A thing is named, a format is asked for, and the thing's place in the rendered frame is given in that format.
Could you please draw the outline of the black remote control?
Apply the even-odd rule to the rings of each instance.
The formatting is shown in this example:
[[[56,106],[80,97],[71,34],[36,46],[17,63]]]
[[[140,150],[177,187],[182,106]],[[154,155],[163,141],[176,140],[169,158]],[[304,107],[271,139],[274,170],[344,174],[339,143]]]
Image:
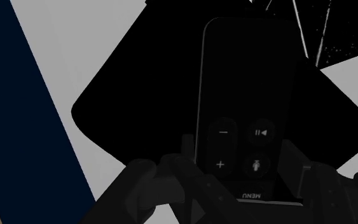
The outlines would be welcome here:
[[[195,164],[240,202],[296,204],[277,167],[301,56],[292,21],[218,17],[205,26]]]

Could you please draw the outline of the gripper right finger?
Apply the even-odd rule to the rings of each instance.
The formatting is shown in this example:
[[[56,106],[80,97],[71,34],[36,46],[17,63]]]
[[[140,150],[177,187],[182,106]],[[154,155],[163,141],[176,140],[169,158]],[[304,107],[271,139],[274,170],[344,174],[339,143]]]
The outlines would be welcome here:
[[[291,141],[282,141],[278,173],[313,212],[313,224],[358,224],[358,172],[347,178],[334,167],[309,160]]]

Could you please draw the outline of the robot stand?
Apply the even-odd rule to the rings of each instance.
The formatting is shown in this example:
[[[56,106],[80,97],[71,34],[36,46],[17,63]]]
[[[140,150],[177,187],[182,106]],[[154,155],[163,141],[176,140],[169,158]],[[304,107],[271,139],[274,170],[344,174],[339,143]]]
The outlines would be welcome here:
[[[319,69],[358,57],[358,0],[248,0],[269,17],[297,24],[305,55]]]

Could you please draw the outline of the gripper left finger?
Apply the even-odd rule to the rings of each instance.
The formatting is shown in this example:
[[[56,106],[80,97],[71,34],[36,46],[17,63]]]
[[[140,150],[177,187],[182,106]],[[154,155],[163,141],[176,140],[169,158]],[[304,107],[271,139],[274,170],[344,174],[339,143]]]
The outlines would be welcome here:
[[[159,164],[130,162],[79,224],[145,224],[165,204],[179,224],[253,224],[252,214],[194,160],[194,137],[185,134],[180,154],[165,155]]]

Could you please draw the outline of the black tablet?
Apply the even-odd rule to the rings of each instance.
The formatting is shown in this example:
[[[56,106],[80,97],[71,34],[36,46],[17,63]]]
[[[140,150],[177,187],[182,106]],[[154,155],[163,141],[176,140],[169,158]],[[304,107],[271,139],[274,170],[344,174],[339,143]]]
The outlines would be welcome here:
[[[216,17],[261,15],[246,0],[146,0],[72,106],[77,127],[123,164],[177,153],[196,131],[203,29]],[[304,61],[284,134],[309,158],[341,167],[358,153],[358,106]]]

